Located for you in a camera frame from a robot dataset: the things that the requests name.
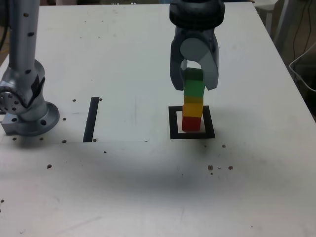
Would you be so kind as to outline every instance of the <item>table surface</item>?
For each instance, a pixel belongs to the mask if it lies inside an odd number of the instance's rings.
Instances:
[[[61,119],[16,141],[1,129],[0,236],[316,236],[316,125],[253,5],[227,3],[215,30],[206,140],[170,140],[183,92],[168,9],[40,8],[36,58]],[[91,97],[97,142],[83,143]]]

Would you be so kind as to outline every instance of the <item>gray robot arm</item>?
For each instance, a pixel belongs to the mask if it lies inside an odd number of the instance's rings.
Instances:
[[[224,20],[225,6],[220,0],[174,0],[170,20],[176,25],[171,43],[170,77],[177,90],[184,89],[187,60],[203,70],[208,90],[218,82],[218,44],[214,28]]]
[[[9,65],[0,81],[0,107],[6,111],[6,134],[35,136],[59,120],[55,105],[45,102],[45,70],[35,60],[40,0],[10,0]]]

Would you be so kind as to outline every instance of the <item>toy block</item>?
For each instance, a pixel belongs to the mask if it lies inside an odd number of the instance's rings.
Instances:
[[[182,116],[182,130],[185,132],[199,131],[201,118]]]
[[[182,107],[182,114],[185,117],[202,117],[203,104],[184,103]]]
[[[185,80],[184,95],[193,97],[203,97],[205,85],[200,80]]]
[[[184,96],[184,103],[197,103],[203,104],[203,97],[195,97],[195,96]]]
[[[203,70],[198,68],[186,68],[185,69],[185,80],[199,80],[203,81]]]

